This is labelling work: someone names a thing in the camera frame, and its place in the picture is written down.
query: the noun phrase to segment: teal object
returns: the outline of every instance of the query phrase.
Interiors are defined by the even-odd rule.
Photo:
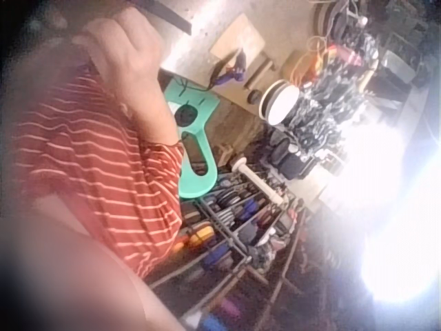
[[[213,188],[218,176],[212,149],[209,146],[207,135],[205,134],[205,124],[219,104],[219,99],[207,91],[198,91],[188,88],[183,92],[183,86],[178,84],[175,79],[172,79],[165,89],[164,95],[173,113],[182,105],[190,105],[197,109],[195,120],[188,126],[178,126],[178,129],[181,139],[185,132],[191,134],[196,140],[207,164],[207,173],[202,176],[196,174],[190,165],[187,153],[185,153],[178,191],[179,196],[184,199],[200,197]]]

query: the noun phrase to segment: forearm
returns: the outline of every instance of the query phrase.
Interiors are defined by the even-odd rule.
[[[152,82],[136,103],[129,105],[136,126],[147,142],[174,145],[178,128],[158,82]]]

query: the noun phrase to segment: workbench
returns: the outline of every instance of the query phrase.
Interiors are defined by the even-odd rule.
[[[265,91],[280,78],[280,68],[293,50],[304,50],[312,35],[313,5],[307,0],[160,0],[192,24],[189,36],[171,24],[147,13],[164,39],[162,69],[192,83],[207,87],[219,59],[209,50],[234,19],[245,13],[265,40],[264,52],[278,69],[269,70],[255,87]],[[230,81],[213,89],[219,96],[257,114],[258,106],[247,103],[250,91],[244,84],[265,60],[260,55],[248,68],[243,82]]]

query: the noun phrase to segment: bright light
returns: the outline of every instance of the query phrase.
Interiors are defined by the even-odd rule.
[[[349,161],[338,177],[336,194],[349,209],[375,207],[396,198],[404,152],[401,136],[386,125],[347,131]]]
[[[362,277],[376,300],[412,299],[439,275],[440,159],[423,170],[388,227],[367,242]]]

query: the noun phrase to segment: black tool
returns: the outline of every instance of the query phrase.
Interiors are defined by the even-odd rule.
[[[192,35],[192,24],[177,15],[170,8],[164,6],[161,2],[156,0],[129,0],[129,2],[176,26],[186,34]]]

